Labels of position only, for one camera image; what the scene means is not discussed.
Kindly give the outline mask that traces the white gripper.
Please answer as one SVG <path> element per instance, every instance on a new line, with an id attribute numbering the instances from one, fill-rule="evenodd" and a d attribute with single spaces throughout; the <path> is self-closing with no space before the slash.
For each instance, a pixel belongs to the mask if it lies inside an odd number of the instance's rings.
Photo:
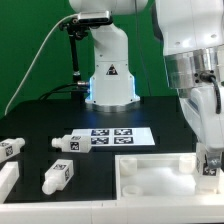
<path id="1" fill-rule="evenodd" d="M 193 88 L 188 98 L 180 98 L 184 117 L 205 146 L 210 169 L 221 167 L 224 152 L 224 108 L 216 113 L 217 99 L 212 86 Z"/>

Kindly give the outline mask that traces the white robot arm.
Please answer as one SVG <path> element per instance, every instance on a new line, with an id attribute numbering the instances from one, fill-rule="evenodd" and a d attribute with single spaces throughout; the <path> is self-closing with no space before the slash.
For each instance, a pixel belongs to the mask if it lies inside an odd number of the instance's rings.
<path id="1" fill-rule="evenodd" d="M 224 48 L 224 0 L 155 0 L 152 16 L 140 16 L 148 0 L 69 0 L 78 24 L 90 29 L 94 46 L 92 93 L 99 109 L 126 106 L 135 94 L 127 61 L 128 37 L 112 21 L 136 16 L 138 56 L 150 72 L 165 61 L 168 84 L 178 91 L 184 117 L 205 150 L 210 168 L 221 166 L 224 151 L 224 87 L 220 51 Z"/>

